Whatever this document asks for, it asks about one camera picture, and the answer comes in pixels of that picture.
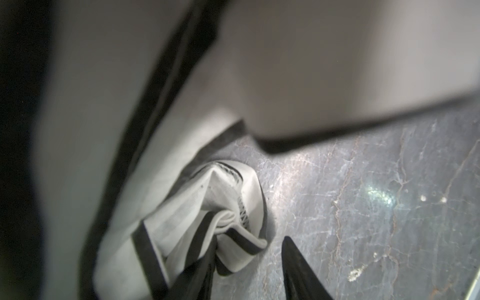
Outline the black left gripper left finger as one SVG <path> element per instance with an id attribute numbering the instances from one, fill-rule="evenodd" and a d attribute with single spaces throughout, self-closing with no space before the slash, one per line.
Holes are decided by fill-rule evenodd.
<path id="1" fill-rule="evenodd" d="M 212 239 L 205 255 L 176 279 L 165 300 L 210 300 L 216 270 L 217 240 Z"/>

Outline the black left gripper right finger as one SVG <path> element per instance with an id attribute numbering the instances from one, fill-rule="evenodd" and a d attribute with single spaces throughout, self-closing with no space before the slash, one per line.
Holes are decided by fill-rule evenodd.
<path id="1" fill-rule="evenodd" d="M 289 236 L 283 239 L 281 258 L 287 300 L 333 300 Z"/>

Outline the black white striped tank top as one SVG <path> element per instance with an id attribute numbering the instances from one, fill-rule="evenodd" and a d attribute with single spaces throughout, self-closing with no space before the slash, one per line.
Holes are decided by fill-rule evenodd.
<path id="1" fill-rule="evenodd" d="M 480 296 L 478 1 L 2 1 L 1 298 Z"/>

